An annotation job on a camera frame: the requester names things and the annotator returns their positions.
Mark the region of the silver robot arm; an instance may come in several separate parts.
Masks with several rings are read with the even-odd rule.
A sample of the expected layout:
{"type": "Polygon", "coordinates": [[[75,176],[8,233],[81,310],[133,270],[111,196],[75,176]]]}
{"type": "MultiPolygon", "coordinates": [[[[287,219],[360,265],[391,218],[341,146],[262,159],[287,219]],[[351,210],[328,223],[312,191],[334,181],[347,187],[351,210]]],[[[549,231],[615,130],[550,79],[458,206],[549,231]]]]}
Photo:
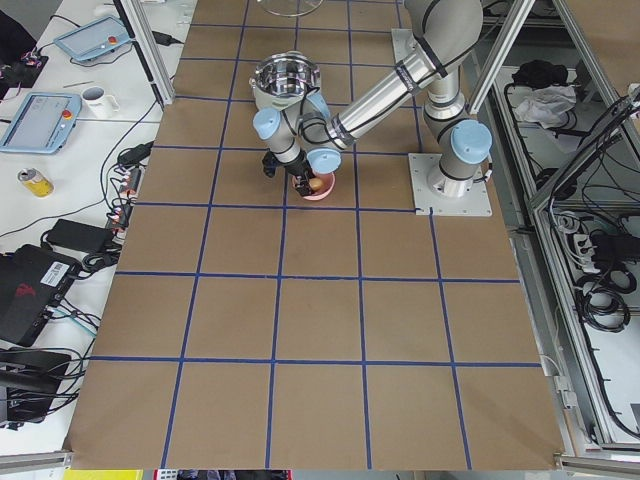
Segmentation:
{"type": "Polygon", "coordinates": [[[411,19],[409,53],[337,114],[321,92],[319,67],[301,52],[274,54],[257,65],[253,128],[267,147],[267,177],[283,169],[300,196],[315,196],[313,180],[333,174],[343,151],[421,92],[428,94],[425,115],[434,134],[461,119],[459,67],[480,37],[480,2],[407,1],[404,7],[411,19]]]}

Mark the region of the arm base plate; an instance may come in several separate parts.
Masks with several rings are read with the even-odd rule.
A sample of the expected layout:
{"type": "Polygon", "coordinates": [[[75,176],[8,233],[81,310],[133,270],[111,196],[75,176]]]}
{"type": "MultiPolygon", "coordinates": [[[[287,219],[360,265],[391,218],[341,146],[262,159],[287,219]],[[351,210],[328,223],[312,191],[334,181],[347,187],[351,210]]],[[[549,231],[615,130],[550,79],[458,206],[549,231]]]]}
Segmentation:
{"type": "Polygon", "coordinates": [[[471,178],[453,180],[440,169],[441,154],[408,155],[414,210],[417,215],[490,217],[493,213],[479,165],[471,178]]]}
{"type": "Polygon", "coordinates": [[[411,29],[393,28],[391,40],[395,64],[416,56],[419,44],[411,29]]]}

